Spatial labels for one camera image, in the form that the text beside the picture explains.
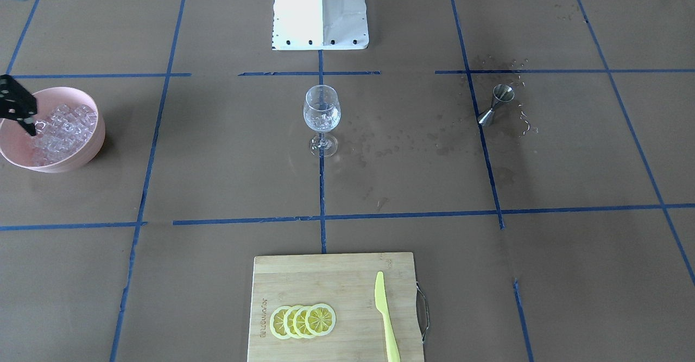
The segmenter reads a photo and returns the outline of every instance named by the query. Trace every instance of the wine glass base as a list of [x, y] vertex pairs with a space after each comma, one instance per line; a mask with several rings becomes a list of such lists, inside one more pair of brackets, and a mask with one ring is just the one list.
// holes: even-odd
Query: wine glass base
[[[325, 140], [323, 145], [321, 144], [321, 136]], [[323, 157], [331, 157], [338, 151], [338, 140], [325, 132], [324, 134], [316, 134], [311, 137], [308, 146], [313, 156], [320, 157], [321, 150], [323, 150]]]

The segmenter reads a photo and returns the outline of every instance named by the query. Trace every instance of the yellow knife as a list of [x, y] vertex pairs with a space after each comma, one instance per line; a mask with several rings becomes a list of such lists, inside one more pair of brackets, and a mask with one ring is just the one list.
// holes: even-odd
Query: yellow knife
[[387, 291], [384, 287], [384, 273], [377, 273], [377, 282], [374, 285], [374, 301], [377, 310], [382, 313], [384, 318], [384, 336], [387, 342], [387, 358], [389, 362], [400, 362], [400, 354], [398, 354], [398, 346], [395, 343], [395, 335], [393, 335], [393, 327], [390, 324], [389, 305], [387, 304]]

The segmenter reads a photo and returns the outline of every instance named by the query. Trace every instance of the metal jigger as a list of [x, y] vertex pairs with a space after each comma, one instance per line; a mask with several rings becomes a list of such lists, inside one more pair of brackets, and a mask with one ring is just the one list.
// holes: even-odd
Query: metal jigger
[[489, 110], [478, 115], [478, 124], [487, 127], [495, 118], [495, 110], [514, 100], [514, 90], [509, 85], [499, 84], [492, 90], [492, 106]]

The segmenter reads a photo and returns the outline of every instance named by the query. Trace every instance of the bowl of ice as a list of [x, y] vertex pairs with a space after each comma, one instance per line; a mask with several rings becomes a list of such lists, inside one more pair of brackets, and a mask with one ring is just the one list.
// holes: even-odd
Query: bowl of ice
[[106, 127], [94, 100], [69, 87], [34, 93], [37, 135], [17, 122], [0, 122], [0, 153], [12, 164], [39, 172], [67, 172], [82, 167], [104, 144]]

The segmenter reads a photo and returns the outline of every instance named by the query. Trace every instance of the knife handle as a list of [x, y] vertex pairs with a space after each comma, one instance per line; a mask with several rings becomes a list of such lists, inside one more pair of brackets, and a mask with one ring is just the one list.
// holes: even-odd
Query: knife handle
[[390, 324], [389, 315], [384, 316], [384, 337], [387, 342], [387, 358], [389, 362], [400, 362], [400, 354], [398, 354], [398, 346], [395, 344], [395, 335], [393, 327]]

